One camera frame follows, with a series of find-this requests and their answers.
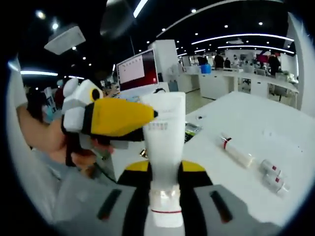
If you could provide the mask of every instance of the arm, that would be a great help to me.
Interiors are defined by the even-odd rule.
[[[56,146],[61,146],[64,142],[64,135],[61,131],[61,123],[53,122],[51,125],[41,123],[34,119],[25,106],[19,106],[17,109],[20,128],[26,143],[40,151],[50,152],[56,149]],[[50,135],[51,130],[59,132],[59,139]]]

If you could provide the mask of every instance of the white tube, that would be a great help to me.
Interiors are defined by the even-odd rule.
[[[143,127],[152,167],[152,188],[171,191],[178,184],[185,141],[185,93],[148,94],[142,96],[140,102],[158,112],[158,117]]]
[[[254,163],[254,157],[248,153],[245,149],[242,148],[234,139],[227,137],[225,134],[222,134],[224,138],[223,149],[225,149],[230,156],[236,160],[239,164],[245,168],[250,167]]]
[[[152,168],[149,199],[154,223],[164,228],[180,227],[184,220],[177,176],[185,141],[185,93],[148,94],[140,102],[158,112],[158,117],[143,127]]]

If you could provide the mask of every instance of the white desk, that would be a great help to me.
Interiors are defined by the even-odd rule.
[[[200,94],[203,97],[217,99],[231,91],[238,91],[239,78],[251,80],[251,94],[265,98],[268,98],[269,94],[268,84],[277,85],[292,91],[295,95],[294,106],[296,108],[297,94],[299,91],[293,84],[253,73],[216,70],[212,71],[210,75],[199,74]]]
[[[182,73],[180,75],[174,75],[177,81],[178,91],[191,92],[200,88],[198,75]]]
[[[196,116],[205,118],[197,121]],[[281,103],[232,92],[188,114],[186,120],[203,130],[184,145],[184,160],[202,165],[214,184],[242,199],[260,222],[283,226],[295,214],[315,178],[315,119]],[[257,159],[278,165],[288,176],[290,192],[281,199],[238,166],[215,145],[221,132],[246,145]],[[143,143],[130,143],[128,150],[115,150],[116,178],[129,164],[144,160],[139,156],[142,148]]]

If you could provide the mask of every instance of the black ceiling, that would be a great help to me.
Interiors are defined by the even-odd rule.
[[[136,8],[140,0],[126,0],[130,12]],[[271,1],[239,1],[210,8],[167,30],[160,37],[162,28],[168,28],[177,20],[189,15],[193,8],[201,9],[219,0],[148,0],[136,19],[132,19],[131,26],[126,29],[124,35],[115,40],[106,40],[100,35],[100,26],[103,14],[106,12],[107,1],[88,2],[65,6],[62,4],[50,4],[38,6],[33,10],[33,18],[23,37],[23,45],[19,52],[19,60],[22,70],[32,69],[40,71],[52,71],[64,75],[76,75],[91,78],[101,73],[111,71],[114,63],[118,63],[133,55],[130,40],[133,42],[135,53],[147,49],[147,41],[156,39],[179,40],[178,54],[184,50],[193,54],[196,47],[215,51],[218,46],[225,46],[227,39],[213,40],[197,45],[192,42],[228,34],[237,33],[268,33],[286,36],[287,33],[287,8],[285,4]],[[40,9],[46,14],[46,19],[41,20],[35,16],[35,10]],[[60,27],[70,23],[76,23],[86,42],[77,46],[77,50],[68,50],[57,56],[44,49],[48,37],[53,33],[52,22],[56,20]],[[266,37],[241,37],[243,41],[249,40],[249,44],[272,46],[283,48],[284,40]]]

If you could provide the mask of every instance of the computer monitor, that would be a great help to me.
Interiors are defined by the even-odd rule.
[[[116,68],[121,95],[140,96],[158,88],[153,49],[118,63]]]

